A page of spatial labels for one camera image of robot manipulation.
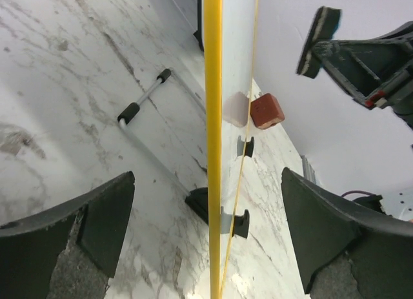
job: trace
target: red block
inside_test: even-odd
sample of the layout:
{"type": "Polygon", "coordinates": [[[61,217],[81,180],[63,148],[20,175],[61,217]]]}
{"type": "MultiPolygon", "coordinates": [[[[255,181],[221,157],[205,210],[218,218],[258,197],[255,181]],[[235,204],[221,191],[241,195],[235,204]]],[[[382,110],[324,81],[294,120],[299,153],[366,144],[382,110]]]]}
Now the red block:
{"type": "Polygon", "coordinates": [[[257,128],[265,130],[281,123],[285,116],[276,97],[265,94],[251,102],[251,118],[257,128]]]}

